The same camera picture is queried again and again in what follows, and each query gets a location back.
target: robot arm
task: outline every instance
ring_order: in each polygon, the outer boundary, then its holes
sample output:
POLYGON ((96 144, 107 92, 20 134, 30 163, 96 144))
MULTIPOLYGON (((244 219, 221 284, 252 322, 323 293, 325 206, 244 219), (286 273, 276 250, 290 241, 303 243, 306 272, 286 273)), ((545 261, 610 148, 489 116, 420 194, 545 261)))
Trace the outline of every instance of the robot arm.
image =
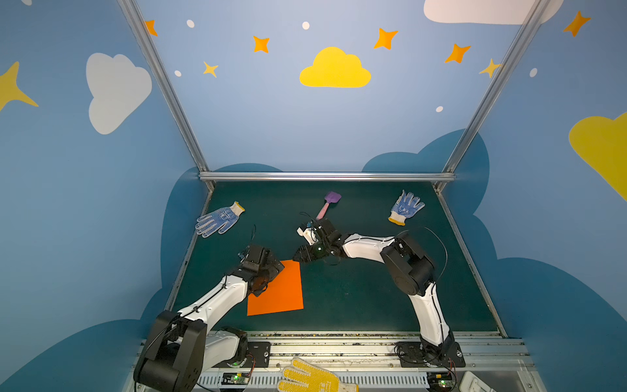
POLYGON ((237 268, 207 294, 178 313, 163 311, 155 321, 135 367, 134 380, 157 391, 187 392, 204 370, 227 361, 241 366, 248 352, 246 333, 211 331, 249 294, 259 296, 283 270, 271 250, 251 244, 237 268))
POLYGON ((311 221, 297 230, 308 245, 301 246, 295 261, 313 260, 336 255, 365 258, 385 264, 396 287, 409 296, 420 323, 424 359, 433 364, 449 366, 450 358, 461 366, 463 358, 455 338, 444 320, 436 282, 435 265, 407 231, 394 237, 371 237, 340 234, 327 219, 311 221))

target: yellow glove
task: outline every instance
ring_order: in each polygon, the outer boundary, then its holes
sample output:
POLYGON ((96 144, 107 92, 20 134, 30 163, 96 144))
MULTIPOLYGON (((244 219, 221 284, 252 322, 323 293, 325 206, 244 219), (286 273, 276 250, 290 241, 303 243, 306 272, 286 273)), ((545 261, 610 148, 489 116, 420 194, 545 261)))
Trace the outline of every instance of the yellow glove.
POLYGON ((344 384, 328 370, 320 369, 300 358, 292 359, 292 365, 283 370, 278 384, 280 392, 359 392, 357 384, 344 384))

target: orange sheet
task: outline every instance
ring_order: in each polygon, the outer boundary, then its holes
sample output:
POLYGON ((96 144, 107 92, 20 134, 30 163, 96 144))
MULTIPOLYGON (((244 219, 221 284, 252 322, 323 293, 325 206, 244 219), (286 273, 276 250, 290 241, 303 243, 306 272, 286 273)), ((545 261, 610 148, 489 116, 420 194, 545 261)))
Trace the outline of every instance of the orange sheet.
POLYGON ((282 261, 285 267, 259 296, 248 296, 248 315, 288 312, 303 308, 300 263, 282 261))

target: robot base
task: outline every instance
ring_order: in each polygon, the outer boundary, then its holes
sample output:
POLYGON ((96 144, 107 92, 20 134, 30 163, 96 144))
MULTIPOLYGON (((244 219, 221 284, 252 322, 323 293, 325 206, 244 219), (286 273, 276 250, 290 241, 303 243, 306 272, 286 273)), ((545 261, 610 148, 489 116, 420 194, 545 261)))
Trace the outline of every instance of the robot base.
MULTIPOLYGON (((255 368, 267 368, 270 364, 268 358, 270 358, 270 343, 269 342, 248 342, 248 352, 255 357, 255 368)), ((246 362, 239 368, 233 368, 233 370, 237 369, 250 369, 253 365, 253 361, 250 357, 246 358, 246 362)), ((222 361, 215 366, 214 368, 230 368, 226 361, 222 361)))
POLYGON ((453 362, 456 368, 464 368, 466 366, 466 361, 457 342, 449 345, 448 350, 437 356, 437 358, 434 358, 435 355, 433 353, 423 350, 423 343, 420 341, 398 342, 396 346, 398 347, 402 368, 430 368, 433 366, 450 368, 450 362, 453 362))

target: green table surface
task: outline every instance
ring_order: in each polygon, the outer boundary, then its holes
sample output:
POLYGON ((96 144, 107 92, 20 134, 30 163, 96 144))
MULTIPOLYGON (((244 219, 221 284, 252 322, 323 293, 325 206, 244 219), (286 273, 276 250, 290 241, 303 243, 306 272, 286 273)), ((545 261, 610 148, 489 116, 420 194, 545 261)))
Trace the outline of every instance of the green table surface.
MULTIPOLYGON (((374 182, 223 182, 217 183, 209 211, 238 201, 246 209, 225 234, 199 237, 179 290, 174 310, 194 302, 218 284, 235 267, 237 254, 251 238, 271 248, 279 260, 290 260, 306 244, 296 232, 316 216, 329 191, 342 195, 326 218, 340 232, 366 236, 393 236, 409 230, 436 264, 438 298, 446 322, 453 331, 496 331, 497 325, 455 239, 431 184, 374 182), (398 226, 387 220, 402 190, 413 192, 425 207, 398 226)), ((301 264, 304 309, 247 316, 247 303, 233 307, 215 329, 232 326, 246 331, 418 331, 419 324, 407 295, 393 283, 382 263, 361 258, 319 260, 301 264)))

